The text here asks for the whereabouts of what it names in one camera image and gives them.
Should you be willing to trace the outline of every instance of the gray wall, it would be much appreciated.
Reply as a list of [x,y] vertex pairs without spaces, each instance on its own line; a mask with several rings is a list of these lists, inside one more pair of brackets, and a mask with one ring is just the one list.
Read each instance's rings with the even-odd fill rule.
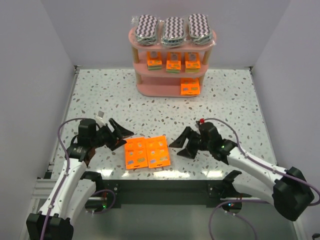
[[[292,0],[253,68],[253,80],[278,162],[320,188],[320,1]],[[308,239],[320,232],[320,207],[302,215]]]
[[1,0],[0,33],[0,238],[17,240],[74,71],[39,0]]
[[74,65],[132,67],[132,15],[203,13],[217,33],[215,67],[253,66],[290,0],[42,0]]

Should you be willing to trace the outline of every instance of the orange box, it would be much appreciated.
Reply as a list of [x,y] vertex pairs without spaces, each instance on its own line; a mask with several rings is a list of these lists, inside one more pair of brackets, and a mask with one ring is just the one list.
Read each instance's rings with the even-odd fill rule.
[[162,65],[161,52],[159,51],[147,51],[146,59],[147,65],[150,67]]
[[200,58],[198,52],[186,52],[185,58],[185,69],[200,69]]
[[125,168],[127,170],[148,167],[146,140],[144,137],[126,139],[124,152]]
[[200,86],[198,78],[181,78],[181,95],[198,95]]
[[181,70],[181,52],[168,52],[166,57],[166,69],[171,71]]
[[170,156],[165,136],[151,137],[145,140],[149,168],[169,166]]

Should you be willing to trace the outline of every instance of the shelf tier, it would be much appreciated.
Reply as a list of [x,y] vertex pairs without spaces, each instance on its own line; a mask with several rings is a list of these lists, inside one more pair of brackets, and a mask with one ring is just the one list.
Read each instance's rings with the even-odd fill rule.
[[150,77],[141,76],[142,83],[137,84],[138,91],[148,97],[178,97],[192,98],[198,95],[185,96],[180,95],[180,78],[176,77]]
[[[137,49],[137,50],[143,50],[143,51],[157,51],[157,52],[205,52],[210,50],[214,44],[210,43],[207,45],[195,45],[192,43],[186,43],[183,46],[174,47],[174,48],[168,48],[164,47],[161,44],[158,45],[152,45],[152,46],[142,46],[136,42],[136,36],[135,36],[135,30],[137,27],[133,27],[129,32],[129,41],[131,45]],[[159,23],[158,27],[158,39],[161,39],[161,33],[162,33],[163,23]],[[217,41],[217,35],[215,31],[212,30],[213,39],[216,42]]]
[[199,72],[185,72],[186,66],[184,57],[181,60],[181,71],[180,73],[171,73],[166,72],[166,54],[162,53],[162,69],[159,70],[148,70],[147,66],[147,53],[140,52],[139,53],[139,63],[135,63],[133,61],[133,67],[136,73],[140,74],[141,76],[146,77],[161,77],[161,78],[199,78],[203,76],[206,71],[208,70],[208,65],[201,64],[201,68]]

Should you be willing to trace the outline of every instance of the terrazzo tabletop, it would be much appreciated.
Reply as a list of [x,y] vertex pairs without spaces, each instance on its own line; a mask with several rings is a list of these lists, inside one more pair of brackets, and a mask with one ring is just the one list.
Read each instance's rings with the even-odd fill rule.
[[[249,70],[210,69],[199,96],[170,98],[141,95],[136,89],[133,69],[82,69],[66,119],[94,118],[98,111],[104,112],[105,122],[113,118],[133,131],[133,138],[165,135],[168,145],[185,127],[195,130],[195,120],[219,118],[235,128],[247,151],[269,163],[277,163]],[[231,130],[213,123],[223,138],[235,141]],[[62,139],[67,145],[77,134],[78,124],[73,121],[64,127]],[[221,180],[236,169],[215,160],[209,152],[199,151],[193,160],[177,156],[178,151],[178,148],[169,148],[170,166],[126,170],[124,147],[115,151],[101,147],[96,150],[88,171],[101,173],[105,180]],[[59,146],[54,156],[52,179],[58,178],[63,161],[64,153]],[[239,178],[247,181],[248,176],[244,172]]]

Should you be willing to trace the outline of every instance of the clear plastic wrap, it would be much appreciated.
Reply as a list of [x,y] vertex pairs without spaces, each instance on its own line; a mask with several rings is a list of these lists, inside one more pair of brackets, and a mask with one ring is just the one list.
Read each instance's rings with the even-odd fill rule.
[[161,43],[167,48],[175,48],[186,43],[187,23],[177,16],[168,17],[163,24]]
[[216,44],[206,15],[191,14],[187,18],[190,40],[195,45]]
[[133,16],[131,23],[136,27],[134,35],[138,44],[143,46],[158,44],[159,19],[157,17],[149,14]]

